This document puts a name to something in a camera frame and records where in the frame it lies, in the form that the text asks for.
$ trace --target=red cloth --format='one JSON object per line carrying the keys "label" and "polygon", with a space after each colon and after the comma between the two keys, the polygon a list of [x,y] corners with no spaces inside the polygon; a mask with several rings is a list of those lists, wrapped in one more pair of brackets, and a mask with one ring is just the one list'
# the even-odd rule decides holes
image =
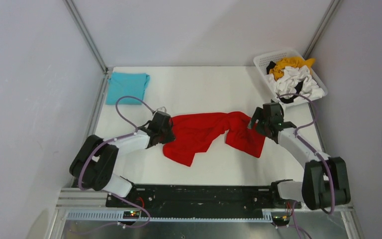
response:
{"label": "red cloth", "polygon": [[176,139],[163,146],[163,154],[189,167],[195,153],[207,152],[211,142],[229,130],[227,144],[258,158],[265,137],[247,128],[250,119],[242,112],[175,116],[172,121]]}

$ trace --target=white table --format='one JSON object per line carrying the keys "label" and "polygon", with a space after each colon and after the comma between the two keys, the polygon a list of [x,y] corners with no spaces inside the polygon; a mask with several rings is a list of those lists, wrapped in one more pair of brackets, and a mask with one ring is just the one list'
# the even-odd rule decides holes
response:
{"label": "white table", "polygon": [[[115,67],[114,72],[147,73],[151,76],[144,101],[153,109],[165,106],[171,116],[242,111],[252,116],[257,106],[272,95],[255,67]],[[145,106],[120,105],[120,111],[136,125],[152,118]],[[308,104],[285,110],[285,121],[302,125],[312,121]],[[115,137],[133,127],[103,103],[96,135]],[[315,127],[301,133],[320,149]],[[162,145],[133,152],[117,159],[114,173],[141,184],[269,185],[272,181],[302,181],[303,168],[284,148],[266,139],[260,158],[254,158],[224,143],[225,135],[213,141],[207,153],[198,153],[191,167],[166,158]]]}

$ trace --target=black cloth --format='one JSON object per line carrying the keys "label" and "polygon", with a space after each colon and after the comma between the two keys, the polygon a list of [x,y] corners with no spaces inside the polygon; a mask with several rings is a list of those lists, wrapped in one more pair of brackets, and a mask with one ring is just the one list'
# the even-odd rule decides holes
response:
{"label": "black cloth", "polygon": [[269,65],[266,67],[266,75],[270,74],[270,70],[273,69],[276,66],[276,63],[271,61]]}
{"label": "black cloth", "polygon": [[[296,93],[299,94],[299,92],[301,92],[302,90],[302,86],[304,85],[304,81],[301,81],[299,82],[296,86],[295,86],[295,90],[296,90]],[[298,97],[298,96],[292,96],[291,98],[289,99],[285,99],[285,98],[280,98],[281,101],[285,104],[289,104],[289,103],[293,103],[293,100],[295,100],[295,98]]]}

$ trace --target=gray floor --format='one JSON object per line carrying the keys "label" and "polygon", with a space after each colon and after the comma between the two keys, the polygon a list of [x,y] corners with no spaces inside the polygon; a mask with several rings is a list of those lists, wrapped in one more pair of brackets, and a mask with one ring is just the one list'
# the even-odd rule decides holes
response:
{"label": "gray floor", "polygon": [[[313,239],[347,239],[341,214],[328,216],[323,212],[299,212],[298,225]],[[67,221],[65,239],[297,239],[294,228],[279,228],[268,223],[161,223],[152,222],[138,229],[109,226],[89,235],[79,236],[73,231],[85,232],[107,222]]]}

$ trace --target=folded towel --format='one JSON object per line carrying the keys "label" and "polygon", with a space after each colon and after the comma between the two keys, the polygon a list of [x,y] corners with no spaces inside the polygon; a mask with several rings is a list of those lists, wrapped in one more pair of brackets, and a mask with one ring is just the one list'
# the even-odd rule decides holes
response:
{"label": "folded towel", "polygon": [[172,121],[176,139],[163,146],[163,154],[190,167],[196,153],[207,152],[211,142],[229,130],[226,144],[258,158],[265,137],[247,128],[250,120],[242,112],[175,116]]}
{"label": "folded towel", "polygon": [[[127,74],[113,72],[108,80],[109,89],[107,91],[106,104],[115,105],[116,101],[123,96],[135,96],[141,100],[144,99],[150,76],[142,74]],[[140,105],[141,102],[131,98],[122,99],[120,104],[124,105]]]}

